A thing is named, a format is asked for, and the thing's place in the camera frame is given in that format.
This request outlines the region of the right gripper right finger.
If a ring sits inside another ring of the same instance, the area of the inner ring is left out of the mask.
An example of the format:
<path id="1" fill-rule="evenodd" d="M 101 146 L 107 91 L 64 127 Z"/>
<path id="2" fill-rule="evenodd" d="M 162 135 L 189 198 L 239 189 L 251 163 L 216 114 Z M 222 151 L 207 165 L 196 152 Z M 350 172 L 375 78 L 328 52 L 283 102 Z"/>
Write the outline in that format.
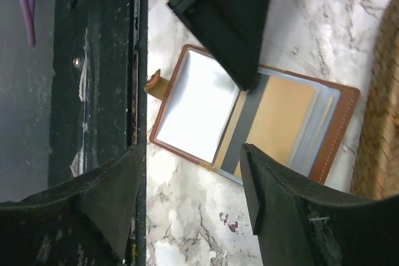
<path id="1" fill-rule="evenodd" d="M 243 144 L 241 176 L 264 265 L 397 265 L 398 197 L 347 194 Z"/>

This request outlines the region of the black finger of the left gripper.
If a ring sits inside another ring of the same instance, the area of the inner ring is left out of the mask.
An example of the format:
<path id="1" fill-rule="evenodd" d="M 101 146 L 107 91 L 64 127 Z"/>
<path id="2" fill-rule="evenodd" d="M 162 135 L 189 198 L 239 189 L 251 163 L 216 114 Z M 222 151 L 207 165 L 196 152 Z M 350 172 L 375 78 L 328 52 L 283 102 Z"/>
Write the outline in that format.
<path id="1" fill-rule="evenodd" d="M 180 21 L 241 90 L 257 82 L 270 0 L 170 0 Z"/>

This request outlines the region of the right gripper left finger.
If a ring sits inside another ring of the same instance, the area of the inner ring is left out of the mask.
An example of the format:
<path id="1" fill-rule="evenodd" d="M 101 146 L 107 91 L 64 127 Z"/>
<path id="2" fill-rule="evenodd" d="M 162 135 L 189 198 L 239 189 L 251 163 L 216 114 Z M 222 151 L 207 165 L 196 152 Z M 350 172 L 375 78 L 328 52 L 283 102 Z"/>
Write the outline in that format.
<path id="1" fill-rule="evenodd" d="M 144 159 L 132 146 L 53 188 L 1 203 L 1 265 L 123 265 Z"/>

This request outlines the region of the brown leather card holder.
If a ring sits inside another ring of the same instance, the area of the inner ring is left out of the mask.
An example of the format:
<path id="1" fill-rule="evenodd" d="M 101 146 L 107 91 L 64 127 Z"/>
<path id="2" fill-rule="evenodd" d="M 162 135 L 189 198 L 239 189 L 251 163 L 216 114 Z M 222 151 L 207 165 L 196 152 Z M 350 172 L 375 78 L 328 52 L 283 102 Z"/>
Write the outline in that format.
<path id="1" fill-rule="evenodd" d="M 244 143 L 324 183 L 360 96 L 355 87 L 265 65 L 244 92 L 205 49 L 189 44 L 170 79 L 155 72 L 145 91 L 161 100 L 150 141 L 237 183 Z"/>

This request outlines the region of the gold credit card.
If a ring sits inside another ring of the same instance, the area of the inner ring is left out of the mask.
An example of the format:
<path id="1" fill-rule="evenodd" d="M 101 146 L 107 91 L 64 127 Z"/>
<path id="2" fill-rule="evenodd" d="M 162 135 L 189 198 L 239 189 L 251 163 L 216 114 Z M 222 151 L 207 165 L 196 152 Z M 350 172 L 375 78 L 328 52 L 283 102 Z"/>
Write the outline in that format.
<path id="1" fill-rule="evenodd" d="M 239 93 L 214 159 L 217 173 L 242 183 L 243 143 L 286 165 L 317 93 L 314 86 L 261 74 L 254 90 Z"/>

